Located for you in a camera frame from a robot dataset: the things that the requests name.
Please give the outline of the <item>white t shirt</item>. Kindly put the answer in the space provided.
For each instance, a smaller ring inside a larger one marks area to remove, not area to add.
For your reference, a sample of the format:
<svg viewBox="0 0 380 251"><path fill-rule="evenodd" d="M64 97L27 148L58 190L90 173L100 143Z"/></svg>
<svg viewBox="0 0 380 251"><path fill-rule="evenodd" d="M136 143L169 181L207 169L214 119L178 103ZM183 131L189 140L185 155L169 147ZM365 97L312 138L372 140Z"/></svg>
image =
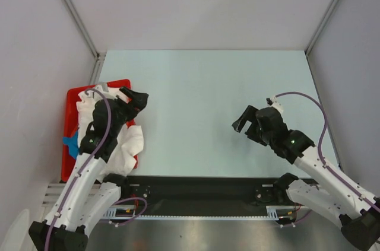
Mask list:
<svg viewBox="0 0 380 251"><path fill-rule="evenodd" d="M80 98L76 102L78 110L78 136L77 144L85 137L86 129L94 120L93 111L102 97L94 91L83 90L78 93ZM106 166L102 168L96 179L104 182L109 174L127 176L137 166L137 155L144 149L143 130L138 125L122 125L117 135L116 148L112 151Z"/></svg>

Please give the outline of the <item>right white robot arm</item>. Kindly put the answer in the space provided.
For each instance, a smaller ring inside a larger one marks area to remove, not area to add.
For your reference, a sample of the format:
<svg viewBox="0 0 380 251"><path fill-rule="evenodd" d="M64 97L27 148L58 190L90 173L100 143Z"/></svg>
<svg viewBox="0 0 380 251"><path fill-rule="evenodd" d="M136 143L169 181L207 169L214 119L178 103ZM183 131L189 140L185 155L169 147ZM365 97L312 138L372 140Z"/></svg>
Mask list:
<svg viewBox="0 0 380 251"><path fill-rule="evenodd" d="M379 240L379 198L321 156L306 134L284 123L281 109L248 106L232 126L290 164L307 173L319 187L310 187L297 176L286 173L277 181L274 198L280 204L301 204L335 224L346 240L358 250L369 250Z"/></svg>

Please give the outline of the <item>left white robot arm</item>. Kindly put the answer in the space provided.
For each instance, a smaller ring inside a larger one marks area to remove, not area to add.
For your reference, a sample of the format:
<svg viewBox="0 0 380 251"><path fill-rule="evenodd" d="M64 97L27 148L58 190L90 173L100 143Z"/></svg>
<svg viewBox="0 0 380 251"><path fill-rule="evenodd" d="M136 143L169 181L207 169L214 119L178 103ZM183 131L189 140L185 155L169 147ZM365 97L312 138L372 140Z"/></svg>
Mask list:
<svg viewBox="0 0 380 251"><path fill-rule="evenodd" d="M133 204L131 222L148 206L145 197L132 193L127 178L144 148L141 127L127 123L145 109L148 94L97 85L78 96L78 154L52 209L28 230L37 250L85 250L110 207Z"/></svg>

